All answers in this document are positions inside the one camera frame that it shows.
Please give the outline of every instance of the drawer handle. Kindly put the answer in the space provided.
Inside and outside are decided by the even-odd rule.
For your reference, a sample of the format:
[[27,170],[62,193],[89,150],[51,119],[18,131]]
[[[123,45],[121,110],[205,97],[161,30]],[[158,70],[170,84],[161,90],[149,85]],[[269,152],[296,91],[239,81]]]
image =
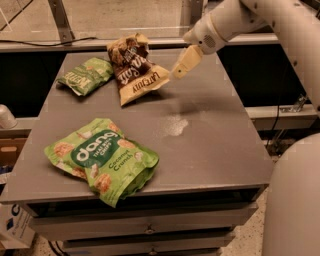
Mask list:
[[156,231],[151,227],[151,225],[149,225],[147,229],[144,231],[144,233],[147,235],[152,235],[154,232]]
[[149,255],[157,255],[158,253],[152,248],[152,250],[149,252]]

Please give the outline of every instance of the green snack bag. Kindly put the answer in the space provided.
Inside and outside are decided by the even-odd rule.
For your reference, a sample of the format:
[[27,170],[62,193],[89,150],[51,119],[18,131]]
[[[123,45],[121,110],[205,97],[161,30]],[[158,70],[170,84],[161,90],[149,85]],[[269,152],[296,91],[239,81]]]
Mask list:
[[85,96],[105,84],[112,75],[111,63],[94,57],[59,77],[57,81],[70,87],[78,96]]
[[45,148],[51,163],[87,180],[106,204],[134,194],[153,176],[159,161],[152,150],[128,140],[110,119],[88,125]]

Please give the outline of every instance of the small green snack bag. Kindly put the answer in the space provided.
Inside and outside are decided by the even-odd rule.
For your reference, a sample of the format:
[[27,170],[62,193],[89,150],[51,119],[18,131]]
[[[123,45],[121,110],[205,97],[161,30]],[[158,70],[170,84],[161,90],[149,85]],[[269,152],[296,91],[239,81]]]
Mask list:
[[112,75],[111,63],[94,57],[59,77],[57,81],[70,87],[78,96],[85,96],[104,85]]

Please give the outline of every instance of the snack bag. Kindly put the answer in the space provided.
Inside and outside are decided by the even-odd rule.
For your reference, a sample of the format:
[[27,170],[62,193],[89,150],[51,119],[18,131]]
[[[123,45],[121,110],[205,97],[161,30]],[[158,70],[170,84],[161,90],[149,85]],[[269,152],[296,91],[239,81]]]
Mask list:
[[106,204],[134,194],[152,177],[158,155],[128,140],[110,119],[88,125],[45,148],[53,165],[85,179]]
[[107,45],[120,93],[120,104],[157,90],[169,81],[170,72],[147,60],[148,39],[142,34],[123,37]]
[[85,96],[104,85],[112,75],[111,63],[94,57],[59,77],[57,81],[70,87],[78,96]]

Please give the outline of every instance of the brand logo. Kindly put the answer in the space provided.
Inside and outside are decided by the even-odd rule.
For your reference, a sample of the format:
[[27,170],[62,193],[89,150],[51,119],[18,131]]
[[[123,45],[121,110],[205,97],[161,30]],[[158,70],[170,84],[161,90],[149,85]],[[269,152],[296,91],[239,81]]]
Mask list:
[[71,152],[72,160],[83,167],[103,166],[119,148],[119,134],[103,130],[79,145]]
[[143,78],[133,86],[133,93],[138,92],[141,88],[150,86],[160,78],[158,72],[153,72],[149,77]]
[[117,74],[117,78],[122,85],[126,85],[133,79],[140,77],[151,68],[147,59],[130,51],[125,53],[124,58],[129,64],[128,68],[123,69]]
[[[19,215],[19,213],[20,213],[20,206],[17,204],[12,205],[12,207],[11,207],[12,216],[16,217]],[[11,229],[13,226],[14,226],[13,218],[8,219],[6,222],[7,230]]]

